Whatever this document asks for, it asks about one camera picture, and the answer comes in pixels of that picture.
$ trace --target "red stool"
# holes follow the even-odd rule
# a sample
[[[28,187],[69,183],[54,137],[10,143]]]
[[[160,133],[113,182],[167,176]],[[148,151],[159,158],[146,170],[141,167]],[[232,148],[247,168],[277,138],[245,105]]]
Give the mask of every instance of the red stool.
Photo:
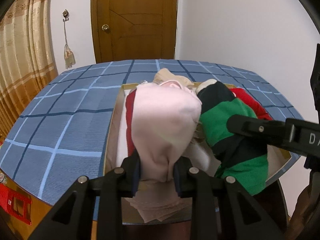
[[[23,216],[19,215],[13,209],[14,198],[23,201]],[[3,184],[0,184],[0,206],[7,212],[9,215],[21,220],[22,222],[31,226],[31,220],[27,219],[27,204],[31,205],[32,200],[25,197],[24,195],[16,192],[13,189],[6,187]]]

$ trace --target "wooden door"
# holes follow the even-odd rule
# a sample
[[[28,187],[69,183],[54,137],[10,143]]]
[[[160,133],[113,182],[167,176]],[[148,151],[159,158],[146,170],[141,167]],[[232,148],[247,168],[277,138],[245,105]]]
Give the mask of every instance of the wooden door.
[[[97,63],[174,58],[177,0],[91,0],[91,19]]]

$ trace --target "box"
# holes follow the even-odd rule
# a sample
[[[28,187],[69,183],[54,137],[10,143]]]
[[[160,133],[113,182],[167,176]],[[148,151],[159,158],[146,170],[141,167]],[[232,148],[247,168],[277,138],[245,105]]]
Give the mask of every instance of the box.
[[[201,82],[194,82],[194,90]],[[103,171],[104,174],[121,165],[122,160],[127,157],[126,145],[126,120],[125,120],[125,99],[132,89],[135,89],[138,84],[123,84],[119,89],[116,103],[110,120],[110,128],[105,149],[105,162]],[[234,85],[226,84],[228,88],[235,88]],[[291,159],[290,152],[279,149],[274,146],[268,146],[268,180],[275,176]],[[138,211],[130,206],[130,204],[122,201],[122,217],[123,224],[137,225],[143,224]],[[191,218],[191,207],[184,208],[174,216],[165,220],[162,223],[181,222]],[[151,224],[160,223],[159,221],[151,222]]]

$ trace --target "white wall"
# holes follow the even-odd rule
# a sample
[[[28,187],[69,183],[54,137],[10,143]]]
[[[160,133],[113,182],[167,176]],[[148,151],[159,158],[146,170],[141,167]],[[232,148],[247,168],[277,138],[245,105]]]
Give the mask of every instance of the white wall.
[[[298,0],[179,0],[176,58],[252,70],[317,122],[310,76],[320,36]],[[281,177],[289,215],[308,184],[300,160]]]
[[[70,14],[70,20],[66,22],[66,30],[68,45],[76,59],[73,68],[96,63],[91,31],[90,0],[50,0],[53,56],[59,74],[66,70],[62,21],[62,12],[65,9]]]

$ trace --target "patterned curtain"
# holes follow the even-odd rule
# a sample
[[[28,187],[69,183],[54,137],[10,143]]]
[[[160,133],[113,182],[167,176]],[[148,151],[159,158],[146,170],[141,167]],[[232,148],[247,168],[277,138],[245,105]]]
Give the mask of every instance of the patterned curtain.
[[[0,141],[30,101],[57,76],[48,0],[15,0],[0,22]]]

